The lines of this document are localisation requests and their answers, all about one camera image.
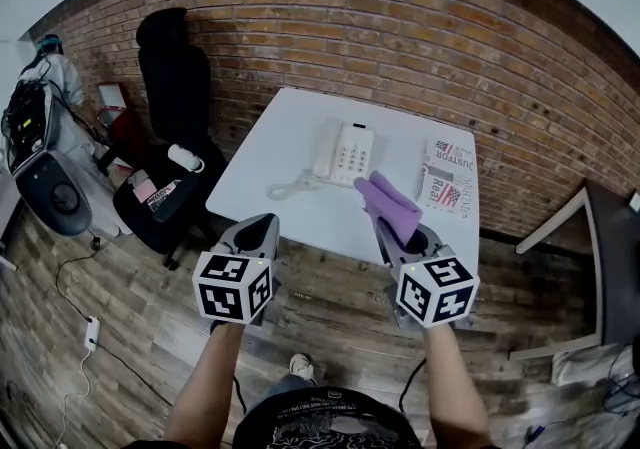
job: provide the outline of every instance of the newspaper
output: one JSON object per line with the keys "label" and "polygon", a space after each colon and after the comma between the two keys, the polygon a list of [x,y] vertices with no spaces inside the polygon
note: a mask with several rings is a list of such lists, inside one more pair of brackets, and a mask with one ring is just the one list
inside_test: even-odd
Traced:
{"label": "newspaper", "polygon": [[428,139],[418,203],[466,218],[477,194],[473,181],[475,173],[476,163],[471,150],[443,139]]}

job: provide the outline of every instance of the white table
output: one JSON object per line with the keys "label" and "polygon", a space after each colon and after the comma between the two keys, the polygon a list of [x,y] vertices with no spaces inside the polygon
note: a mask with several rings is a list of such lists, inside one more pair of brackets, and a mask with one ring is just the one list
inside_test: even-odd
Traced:
{"label": "white table", "polygon": [[[244,140],[206,206],[212,213],[240,221],[262,213],[280,218],[283,237],[354,259],[382,264],[364,202],[355,189],[323,185],[286,200],[269,199],[274,183],[293,182],[311,168],[318,128],[327,118],[360,123],[376,133],[370,169],[378,170],[408,197],[415,199],[427,138],[447,139],[473,151],[470,132],[401,111],[292,88],[281,89]],[[473,173],[473,199],[466,219],[423,208],[422,223],[449,244],[463,265],[478,269],[478,181]]]}

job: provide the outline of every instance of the human arm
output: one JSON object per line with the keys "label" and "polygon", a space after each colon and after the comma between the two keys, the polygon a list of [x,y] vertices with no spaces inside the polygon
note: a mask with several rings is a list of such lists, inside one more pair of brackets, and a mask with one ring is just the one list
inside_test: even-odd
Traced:
{"label": "human arm", "polygon": [[173,407],[164,440],[191,449],[220,447],[243,333],[244,325],[233,323],[213,331]]}
{"label": "human arm", "polygon": [[441,449],[491,446],[489,417],[448,324],[425,331],[431,425]]}

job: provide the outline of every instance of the shoe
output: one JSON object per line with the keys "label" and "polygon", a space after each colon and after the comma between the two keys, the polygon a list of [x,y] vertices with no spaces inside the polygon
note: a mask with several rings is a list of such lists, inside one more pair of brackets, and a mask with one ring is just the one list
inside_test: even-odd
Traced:
{"label": "shoe", "polygon": [[302,353],[293,355],[289,362],[289,372],[294,376],[298,376],[303,380],[310,381],[314,385],[317,385],[316,378],[313,375],[313,365],[307,355],[303,355]]}

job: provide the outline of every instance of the white power strip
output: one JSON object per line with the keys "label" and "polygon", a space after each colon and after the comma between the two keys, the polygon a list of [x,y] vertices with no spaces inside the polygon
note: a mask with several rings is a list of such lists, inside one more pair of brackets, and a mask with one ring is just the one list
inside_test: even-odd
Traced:
{"label": "white power strip", "polygon": [[95,316],[89,316],[87,321],[87,333],[84,336],[84,347],[93,353],[98,347],[98,335],[100,333],[100,321]]}

